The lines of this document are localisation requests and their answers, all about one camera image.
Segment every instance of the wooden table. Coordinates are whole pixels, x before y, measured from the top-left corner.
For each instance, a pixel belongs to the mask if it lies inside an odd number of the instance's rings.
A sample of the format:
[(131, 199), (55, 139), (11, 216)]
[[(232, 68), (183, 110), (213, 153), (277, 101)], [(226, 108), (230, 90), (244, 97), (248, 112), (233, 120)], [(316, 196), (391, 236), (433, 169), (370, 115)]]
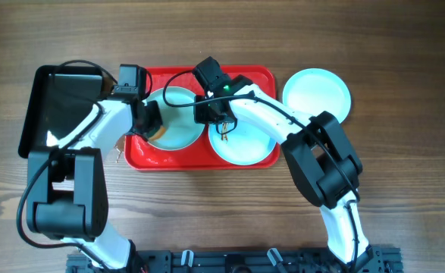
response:
[[(33, 75), (84, 58), (120, 63), (263, 64), (279, 91), (304, 68), (341, 76), (353, 109), (360, 216), (372, 243), (402, 248), (406, 272), (445, 271), (445, 1), (0, 1), (0, 272), (63, 272), (72, 249), (40, 250), (14, 219), (17, 155)], [(284, 158), (255, 171), (145, 172), (105, 161), (109, 218), (139, 249), (325, 246), (317, 208)]]

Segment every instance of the wooden surface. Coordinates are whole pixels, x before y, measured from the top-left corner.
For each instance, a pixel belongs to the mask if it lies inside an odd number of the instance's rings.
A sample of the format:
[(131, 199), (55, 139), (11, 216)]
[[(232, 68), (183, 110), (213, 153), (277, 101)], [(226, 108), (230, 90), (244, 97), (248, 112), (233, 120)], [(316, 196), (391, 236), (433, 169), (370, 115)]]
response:
[[(84, 58), (263, 64), (277, 78), (321, 67), (353, 96), (344, 129), (362, 157), (359, 207), (372, 243), (402, 248), (406, 272), (445, 271), (445, 1), (0, 1), (0, 272), (63, 272), (72, 249), (17, 235), (26, 185), (17, 155), (33, 75)], [(284, 158), (257, 171), (139, 173), (105, 163), (109, 218), (140, 249), (325, 246), (319, 210)]]

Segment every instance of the tray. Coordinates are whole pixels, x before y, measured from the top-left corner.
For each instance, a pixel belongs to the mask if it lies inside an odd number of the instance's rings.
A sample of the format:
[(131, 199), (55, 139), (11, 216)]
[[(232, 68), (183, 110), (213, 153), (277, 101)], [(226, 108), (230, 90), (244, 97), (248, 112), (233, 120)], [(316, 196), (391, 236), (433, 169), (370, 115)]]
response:
[[(259, 85), (262, 91), (276, 98), (276, 86), (273, 74), (261, 65), (231, 65), (221, 66), (230, 77), (242, 74)], [(193, 67), (148, 67), (152, 73), (152, 92), (162, 88), (168, 79), (178, 72), (193, 69)], [(173, 80), (170, 86), (181, 86), (197, 95), (203, 95), (202, 87), (192, 74), (184, 74)], [(276, 145), (273, 152), (265, 159), (249, 166), (233, 165), (220, 158), (212, 149), (208, 140), (208, 126), (192, 145), (178, 151), (163, 151), (146, 143), (139, 136), (126, 136), (124, 157), (132, 168), (138, 171), (193, 171), (267, 168), (272, 166), (280, 155), (280, 147)]]

